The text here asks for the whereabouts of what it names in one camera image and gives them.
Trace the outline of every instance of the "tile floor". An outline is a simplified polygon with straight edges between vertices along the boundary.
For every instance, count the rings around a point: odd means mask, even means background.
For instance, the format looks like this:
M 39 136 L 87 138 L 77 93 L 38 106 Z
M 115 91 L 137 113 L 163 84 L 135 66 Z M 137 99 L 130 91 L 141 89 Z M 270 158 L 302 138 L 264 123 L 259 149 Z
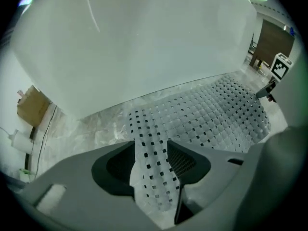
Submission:
M 250 59 L 251 55 L 248 55 L 241 69 L 231 73 L 231 75 L 253 92 L 257 92 L 268 83 L 269 77 L 265 76 L 264 72 L 258 72 L 250 67 L 248 65 Z M 67 157 L 110 144 L 128 141 L 125 117 L 132 108 L 152 103 L 168 95 L 190 90 L 199 85 L 212 83 L 220 77 L 200 79 L 150 93 L 102 110 L 81 120 L 75 120 L 65 115 L 58 107 L 51 104 L 36 132 L 30 170 L 33 173 L 37 172 L 37 176 L 39 176 Z M 261 98 L 260 102 L 271 123 L 270 134 L 262 140 L 266 141 L 273 134 L 284 130 L 287 123 L 277 103 L 268 102 L 267 98 Z M 154 216 L 151 218 L 159 220 L 161 228 L 172 226 L 170 218 L 165 218 L 157 213 L 152 214 Z

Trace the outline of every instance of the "white panel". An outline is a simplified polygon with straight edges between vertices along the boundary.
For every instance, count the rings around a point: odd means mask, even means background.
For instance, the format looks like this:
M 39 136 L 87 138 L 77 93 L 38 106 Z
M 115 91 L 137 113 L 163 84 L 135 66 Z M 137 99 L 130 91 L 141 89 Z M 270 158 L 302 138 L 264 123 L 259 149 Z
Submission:
M 255 18 L 248 0 L 33 0 L 12 46 L 38 88 L 82 118 L 239 69 Z

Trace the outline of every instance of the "cardboard box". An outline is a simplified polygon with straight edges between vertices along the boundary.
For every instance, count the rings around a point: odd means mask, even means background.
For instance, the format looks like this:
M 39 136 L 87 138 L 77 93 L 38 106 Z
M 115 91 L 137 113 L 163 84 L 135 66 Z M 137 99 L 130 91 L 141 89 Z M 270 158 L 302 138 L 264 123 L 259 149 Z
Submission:
M 31 86 L 18 101 L 17 114 L 36 128 L 41 123 L 49 104 L 45 95 Z

